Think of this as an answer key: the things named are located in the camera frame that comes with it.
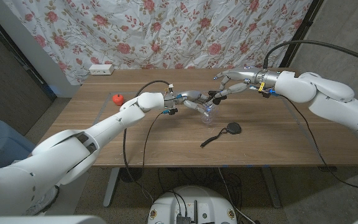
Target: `screw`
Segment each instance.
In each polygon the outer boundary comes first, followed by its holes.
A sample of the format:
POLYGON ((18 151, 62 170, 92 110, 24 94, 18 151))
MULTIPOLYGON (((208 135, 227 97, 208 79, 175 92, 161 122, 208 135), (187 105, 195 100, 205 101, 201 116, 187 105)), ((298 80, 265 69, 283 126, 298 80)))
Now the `screw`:
POLYGON ((229 210, 227 211, 227 215, 228 215, 229 218, 231 218, 231 219, 233 219, 233 218, 236 216, 236 214, 234 213, 234 211, 231 210, 231 209, 229 209, 229 210))
POLYGON ((150 212, 150 218, 151 218, 151 219, 154 219, 156 216, 157 216, 157 211, 156 211, 156 210, 152 210, 152 211, 150 212))

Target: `blue chair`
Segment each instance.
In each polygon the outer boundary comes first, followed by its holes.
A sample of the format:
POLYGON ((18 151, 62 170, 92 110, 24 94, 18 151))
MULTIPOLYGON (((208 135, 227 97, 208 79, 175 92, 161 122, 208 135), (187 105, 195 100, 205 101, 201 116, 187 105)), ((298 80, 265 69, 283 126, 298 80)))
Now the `blue chair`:
POLYGON ((0 121, 0 168, 11 165, 14 160, 27 158, 34 148, 35 144, 0 121))

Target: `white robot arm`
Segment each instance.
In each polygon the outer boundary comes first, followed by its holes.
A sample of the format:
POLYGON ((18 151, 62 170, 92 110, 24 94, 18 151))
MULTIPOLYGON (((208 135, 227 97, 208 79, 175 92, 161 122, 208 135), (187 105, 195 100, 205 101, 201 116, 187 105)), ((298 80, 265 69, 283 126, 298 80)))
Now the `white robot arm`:
POLYGON ((0 168, 0 215, 22 215, 54 185, 88 170, 100 150, 151 109, 163 109, 161 93, 143 93, 125 109, 85 130, 65 130, 39 144, 31 157, 0 168))
POLYGON ((294 102, 310 102, 309 110, 315 115, 342 124, 358 133, 358 100, 354 98, 353 90, 343 83, 321 78, 311 72, 295 78, 294 72, 273 72, 256 67, 226 70, 214 79, 221 77, 223 80, 215 98, 244 91, 249 84, 260 84, 259 90, 274 88, 276 93, 294 102), (242 83, 225 90, 225 84, 229 80, 241 80, 242 83))

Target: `clear plastic bottle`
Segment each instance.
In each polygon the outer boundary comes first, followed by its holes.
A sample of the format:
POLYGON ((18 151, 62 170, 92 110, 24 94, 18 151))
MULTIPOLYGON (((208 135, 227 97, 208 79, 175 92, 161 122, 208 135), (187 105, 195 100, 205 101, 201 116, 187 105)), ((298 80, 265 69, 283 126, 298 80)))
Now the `clear plastic bottle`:
POLYGON ((205 124, 212 125, 212 122, 213 122, 214 118, 219 113, 219 107, 217 105, 212 104, 210 106, 205 106, 204 110, 208 114, 208 116, 206 116, 205 114, 202 114, 201 115, 201 120, 205 124))

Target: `yellow label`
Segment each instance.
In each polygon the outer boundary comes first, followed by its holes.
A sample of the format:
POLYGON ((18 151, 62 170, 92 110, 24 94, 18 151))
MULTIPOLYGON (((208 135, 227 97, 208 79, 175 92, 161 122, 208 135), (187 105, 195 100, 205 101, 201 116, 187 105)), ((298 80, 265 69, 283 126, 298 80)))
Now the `yellow label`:
POLYGON ((265 83, 261 83, 259 87, 259 91, 262 91, 264 89, 265 83))

